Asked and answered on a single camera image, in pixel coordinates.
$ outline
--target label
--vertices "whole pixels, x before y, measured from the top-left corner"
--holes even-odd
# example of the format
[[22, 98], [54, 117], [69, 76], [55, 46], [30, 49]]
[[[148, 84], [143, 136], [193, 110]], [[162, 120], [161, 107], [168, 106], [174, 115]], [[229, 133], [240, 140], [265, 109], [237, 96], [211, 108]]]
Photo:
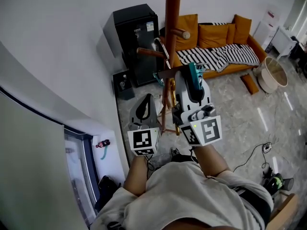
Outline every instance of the label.
[[153, 24], [154, 24], [154, 22], [153, 22], [153, 21], [151, 21], [151, 22], [147, 22], [147, 23], [146, 23], [146, 26], [147, 26], [147, 31], [148, 31], [148, 32], [151, 32], [151, 31], [153, 31], [153, 30], [154, 30], [154, 28], [153, 28], [153, 27], [154, 27], [154, 25], [153, 25]]

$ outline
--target white cabinet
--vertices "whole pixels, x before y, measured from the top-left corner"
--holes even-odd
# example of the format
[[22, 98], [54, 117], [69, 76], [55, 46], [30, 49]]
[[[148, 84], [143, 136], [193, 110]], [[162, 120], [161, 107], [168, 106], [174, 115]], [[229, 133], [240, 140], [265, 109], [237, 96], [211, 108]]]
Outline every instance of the white cabinet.
[[260, 44], [263, 50], [265, 50], [273, 39], [275, 32], [276, 28], [261, 21], [253, 37]]
[[272, 44], [279, 52], [279, 56], [277, 57], [279, 60], [281, 56], [287, 56], [291, 52], [296, 45], [296, 41], [291, 39], [289, 31], [286, 31], [282, 26], [279, 26], [278, 31], [272, 40]]

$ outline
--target black bag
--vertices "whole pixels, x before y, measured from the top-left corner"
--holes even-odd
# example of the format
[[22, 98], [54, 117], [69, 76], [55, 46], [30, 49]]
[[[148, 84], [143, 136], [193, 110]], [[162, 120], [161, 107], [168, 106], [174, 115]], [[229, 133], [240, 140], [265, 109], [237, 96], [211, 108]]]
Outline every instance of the black bag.
[[110, 179], [108, 176], [105, 175], [100, 180], [98, 187], [99, 187], [100, 197], [95, 204], [95, 209], [99, 212], [112, 198], [113, 194], [120, 187], [120, 184], [117, 186], [112, 179]]

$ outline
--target sofa armrest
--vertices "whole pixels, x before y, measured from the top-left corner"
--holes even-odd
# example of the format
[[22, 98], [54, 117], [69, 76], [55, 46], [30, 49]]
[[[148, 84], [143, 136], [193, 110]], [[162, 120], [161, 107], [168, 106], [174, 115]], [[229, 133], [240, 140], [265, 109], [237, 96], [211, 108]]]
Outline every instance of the sofa armrest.
[[248, 45], [254, 50], [256, 56], [258, 57], [260, 63], [264, 61], [267, 53], [261, 48], [260, 44], [251, 36], [248, 35]]

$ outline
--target orange pillow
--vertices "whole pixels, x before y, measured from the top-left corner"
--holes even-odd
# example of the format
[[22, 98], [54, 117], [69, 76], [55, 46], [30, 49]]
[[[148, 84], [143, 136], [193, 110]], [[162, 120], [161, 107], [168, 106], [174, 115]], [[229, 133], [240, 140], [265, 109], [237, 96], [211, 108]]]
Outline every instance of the orange pillow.
[[198, 45], [201, 48], [218, 48], [226, 45], [228, 25], [199, 25]]
[[240, 78], [244, 82], [244, 84], [245, 84], [245, 86], [248, 89], [248, 92], [250, 94], [255, 94], [255, 93], [259, 92], [257, 85], [255, 84], [255, 82], [253, 81], [253, 79], [251, 78], [251, 76], [249, 74], [241, 76]]
[[247, 44], [251, 20], [236, 14], [233, 23], [236, 24], [234, 44]]
[[197, 36], [198, 36], [198, 18], [197, 14], [188, 14], [179, 16], [177, 28], [186, 30], [190, 33], [189, 39], [183, 39], [177, 37], [176, 39], [176, 51], [195, 48], [197, 46]]
[[227, 44], [234, 43], [235, 32], [236, 32], [236, 24], [228, 24], [228, 33], [226, 38]]

